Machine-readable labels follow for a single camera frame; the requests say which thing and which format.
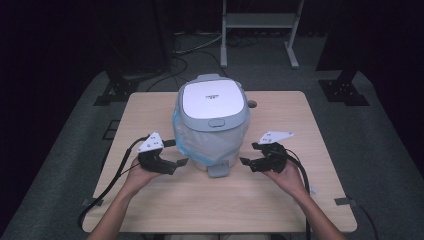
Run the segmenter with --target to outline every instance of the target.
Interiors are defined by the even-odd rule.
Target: dark background
[[[135,17],[143,10],[151,13],[157,7],[153,1],[146,2],[151,4],[150,8],[130,0],[120,1],[121,4],[111,0],[0,0],[1,232],[19,207],[82,92],[110,65],[105,59],[112,59],[115,70],[128,67],[152,71],[155,67],[166,67],[164,50],[155,54],[148,46],[162,34],[159,39],[165,39],[162,44],[166,48],[166,44],[172,43],[172,34],[167,35],[165,29],[155,32],[155,28],[134,32],[135,35],[128,31],[128,22],[138,27],[158,24],[158,19],[153,25],[148,23],[155,18],[153,15],[144,20]],[[164,15],[159,16],[159,22],[166,23],[168,33],[220,30],[221,1],[161,2]],[[229,11],[245,12],[292,11],[297,4],[294,0],[252,5],[250,1],[230,2]],[[421,173],[423,10],[421,1],[310,0],[305,3],[298,31],[310,37],[328,34],[318,70],[355,66],[371,80]],[[133,50],[129,39],[136,37],[145,48]],[[108,44],[110,39],[119,51]],[[134,54],[143,51],[146,56],[160,57],[154,64],[145,62],[146,58]]]

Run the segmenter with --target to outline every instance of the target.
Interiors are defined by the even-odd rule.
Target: metal stand
[[[223,0],[222,7],[222,38],[221,38],[221,66],[227,67],[227,28],[290,28],[290,39],[284,42],[292,68],[299,68],[293,52],[293,42],[300,21],[303,4],[300,0],[296,13],[227,13],[227,0]]]
[[[343,70],[336,80],[318,80],[329,102],[344,102],[346,106],[369,106],[367,99],[352,84],[357,69]]]

